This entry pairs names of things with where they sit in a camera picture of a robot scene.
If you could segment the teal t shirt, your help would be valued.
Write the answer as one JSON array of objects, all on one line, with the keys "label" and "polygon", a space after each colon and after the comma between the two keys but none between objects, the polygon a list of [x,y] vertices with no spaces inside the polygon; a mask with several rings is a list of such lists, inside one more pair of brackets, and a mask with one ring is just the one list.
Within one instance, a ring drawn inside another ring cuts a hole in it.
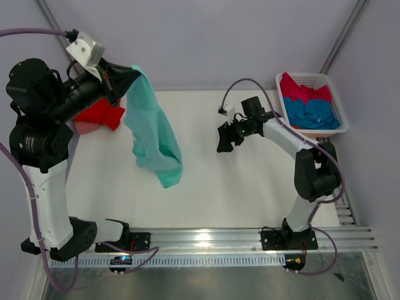
[{"label": "teal t shirt", "polygon": [[132,132],[136,166],[153,172],[164,188],[170,188],[183,172],[181,150],[149,78],[139,66],[132,69],[139,77],[126,93],[124,123]]}]

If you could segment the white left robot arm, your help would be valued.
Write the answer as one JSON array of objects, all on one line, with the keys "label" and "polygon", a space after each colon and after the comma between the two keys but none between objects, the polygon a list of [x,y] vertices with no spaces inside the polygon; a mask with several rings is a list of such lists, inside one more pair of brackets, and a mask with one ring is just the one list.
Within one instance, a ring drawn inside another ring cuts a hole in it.
[{"label": "white left robot arm", "polygon": [[101,60],[99,76],[84,71],[63,81],[38,58],[17,63],[6,92],[17,120],[9,135],[12,158],[26,181],[31,234],[21,243],[25,253],[48,251],[65,262],[94,248],[98,253],[131,248],[129,224],[115,219],[85,221],[68,214],[66,169],[73,131],[68,122],[101,99],[113,107],[140,73]]}]

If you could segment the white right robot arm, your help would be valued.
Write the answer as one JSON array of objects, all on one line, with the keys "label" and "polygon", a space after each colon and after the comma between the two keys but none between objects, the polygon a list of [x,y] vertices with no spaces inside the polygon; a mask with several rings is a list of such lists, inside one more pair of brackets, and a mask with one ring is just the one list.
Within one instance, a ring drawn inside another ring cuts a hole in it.
[{"label": "white right robot arm", "polygon": [[218,108],[227,120],[217,129],[217,152],[230,153],[246,137],[258,134],[294,159],[297,196],[291,212],[282,221],[277,242],[285,249],[299,249],[313,235],[311,223],[320,205],[342,183],[336,150],[328,142],[318,144],[290,129],[280,114],[266,111],[257,96],[243,100],[241,106],[242,113],[227,104]]}]

